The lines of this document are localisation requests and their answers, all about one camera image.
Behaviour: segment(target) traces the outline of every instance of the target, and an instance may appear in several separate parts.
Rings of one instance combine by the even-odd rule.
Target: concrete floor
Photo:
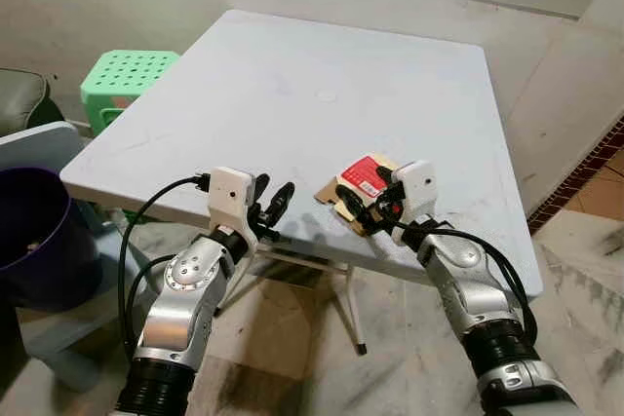
[[[545,288],[533,302],[537,350],[586,415],[622,414],[624,248],[608,237],[622,225],[564,210],[534,238]],[[184,247],[195,233],[151,223],[134,242],[155,256]],[[215,320],[187,414],[481,414],[470,364],[433,288],[358,271],[369,346],[358,357],[343,278],[267,261],[252,271]],[[68,391],[32,359],[0,415],[106,414],[126,372],[114,323],[79,345],[101,364],[91,390]]]

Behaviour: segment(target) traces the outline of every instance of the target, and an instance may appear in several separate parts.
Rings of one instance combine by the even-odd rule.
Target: dark purple bin
[[[94,238],[59,177],[0,171],[0,294],[47,312],[87,300],[101,281]]]

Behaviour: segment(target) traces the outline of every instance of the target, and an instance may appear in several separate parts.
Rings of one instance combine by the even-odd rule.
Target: green stool
[[[94,135],[106,129],[178,57],[171,51],[109,51],[102,54],[80,86],[80,96]]]

